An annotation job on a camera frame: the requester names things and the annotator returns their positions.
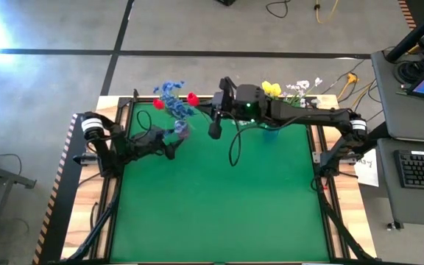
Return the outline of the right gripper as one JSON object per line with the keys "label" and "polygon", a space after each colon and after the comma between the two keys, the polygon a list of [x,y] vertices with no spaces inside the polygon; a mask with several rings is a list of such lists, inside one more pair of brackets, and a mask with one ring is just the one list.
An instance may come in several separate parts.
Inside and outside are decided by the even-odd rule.
{"label": "right gripper", "polygon": [[212,139],[220,139],[222,119],[251,121],[264,117],[266,113],[266,96],[257,85],[236,85],[231,78],[224,77],[219,82],[220,91],[216,92],[209,106],[197,106],[196,109],[210,115],[212,123],[208,134]]}

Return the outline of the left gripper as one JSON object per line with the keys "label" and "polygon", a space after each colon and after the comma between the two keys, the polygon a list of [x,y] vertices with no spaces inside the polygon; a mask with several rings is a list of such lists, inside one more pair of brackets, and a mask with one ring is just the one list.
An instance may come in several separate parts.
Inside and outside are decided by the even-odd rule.
{"label": "left gripper", "polygon": [[163,140],[171,132],[171,130],[152,126],[145,132],[139,132],[131,136],[129,138],[131,159],[140,159],[147,155],[165,155],[169,160],[174,160],[175,150],[184,142],[184,138],[167,145]]}

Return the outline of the pink ribbed glass vase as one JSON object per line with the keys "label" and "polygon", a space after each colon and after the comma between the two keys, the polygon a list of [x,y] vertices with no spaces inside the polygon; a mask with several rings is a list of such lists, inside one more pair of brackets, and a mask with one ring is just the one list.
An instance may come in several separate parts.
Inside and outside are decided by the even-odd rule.
{"label": "pink ribbed glass vase", "polygon": [[186,120],[176,120],[174,122],[174,133],[179,139],[186,139],[190,135],[189,125]]}

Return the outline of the blue textured glass vase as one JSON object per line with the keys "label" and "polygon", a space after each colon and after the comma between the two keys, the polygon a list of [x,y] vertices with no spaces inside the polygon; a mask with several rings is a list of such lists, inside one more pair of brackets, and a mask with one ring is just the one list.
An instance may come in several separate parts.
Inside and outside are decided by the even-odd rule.
{"label": "blue textured glass vase", "polygon": [[279,129],[265,125],[263,131],[264,142],[268,144],[276,142],[279,136],[279,132]]}

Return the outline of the green table mat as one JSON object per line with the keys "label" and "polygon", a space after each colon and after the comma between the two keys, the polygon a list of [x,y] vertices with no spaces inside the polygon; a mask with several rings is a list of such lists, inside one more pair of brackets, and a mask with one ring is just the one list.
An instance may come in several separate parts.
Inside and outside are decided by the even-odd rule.
{"label": "green table mat", "polygon": [[329,259],[307,129],[293,124],[265,143],[263,130],[222,122],[208,135],[196,113],[175,159],[149,155],[124,169],[113,262],[285,262]]}

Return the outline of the black floor mat striped edge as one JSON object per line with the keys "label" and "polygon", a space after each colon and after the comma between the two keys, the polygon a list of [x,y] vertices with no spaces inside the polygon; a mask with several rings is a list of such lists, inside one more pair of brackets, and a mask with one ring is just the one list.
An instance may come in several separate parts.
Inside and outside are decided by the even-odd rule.
{"label": "black floor mat striped edge", "polygon": [[424,22],[424,0],[397,0],[409,29]]}
{"label": "black floor mat striped edge", "polygon": [[81,173],[81,166],[73,157],[84,152],[84,144],[80,114],[75,113],[71,117],[32,265],[44,265],[61,258]]}

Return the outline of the grey metal stand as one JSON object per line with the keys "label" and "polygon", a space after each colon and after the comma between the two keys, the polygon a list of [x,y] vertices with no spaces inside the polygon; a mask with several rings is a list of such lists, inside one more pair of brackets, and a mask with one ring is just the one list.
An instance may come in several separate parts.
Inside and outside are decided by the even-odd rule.
{"label": "grey metal stand", "polygon": [[25,188],[34,188],[36,184],[36,180],[31,180],[3,169],[0,169],[0,178],[11,180],[14,183],[23,185]]}

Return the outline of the white paper sheet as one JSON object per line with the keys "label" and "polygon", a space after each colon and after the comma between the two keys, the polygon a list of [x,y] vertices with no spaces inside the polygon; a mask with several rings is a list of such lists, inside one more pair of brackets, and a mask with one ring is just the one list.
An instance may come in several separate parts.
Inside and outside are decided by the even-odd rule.
{"label": "white paper sheet", "polygon": [[371,149],[369,152],[365,153],[364,156],[354,165],[359,184],[379,187],[376,155],[376,150]]}

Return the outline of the grey desk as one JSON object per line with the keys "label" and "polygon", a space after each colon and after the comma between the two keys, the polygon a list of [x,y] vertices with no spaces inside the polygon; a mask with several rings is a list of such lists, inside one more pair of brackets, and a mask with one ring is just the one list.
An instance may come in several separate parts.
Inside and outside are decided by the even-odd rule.
{"label": "grey desk", "polygon": [[424,151],[424,143],[383,138],[377,146],[394,221],[424,225],[424,189],[401,186],[394,157],[395,150]]}
{"label": "grey desk", "polygon": [[409,96],[395,79],[395,65],[383,52],[371,54],[388,134],[404,141],[424,142],[424,98]]}

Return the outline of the black stand pole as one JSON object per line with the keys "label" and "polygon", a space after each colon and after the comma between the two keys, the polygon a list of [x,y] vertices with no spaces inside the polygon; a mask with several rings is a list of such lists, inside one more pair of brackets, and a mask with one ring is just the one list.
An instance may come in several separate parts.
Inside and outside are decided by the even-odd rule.
{"label": "black stand pole", "polygon": [[388,53],[385,58],[388,62],[393,63],[398,60],[402,55],[407,53],[408,50],[413,48],[417,42],[424,36],[424,22],[413,29],[398,45]]}

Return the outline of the black keyboard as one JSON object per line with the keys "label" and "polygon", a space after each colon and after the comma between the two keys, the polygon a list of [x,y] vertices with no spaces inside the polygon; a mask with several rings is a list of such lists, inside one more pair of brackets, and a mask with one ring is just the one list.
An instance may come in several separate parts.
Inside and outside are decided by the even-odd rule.
{"label": "black keyboard", "polygon": [[394,157],[401,186],[424,189],[424,151],[395,150]]}

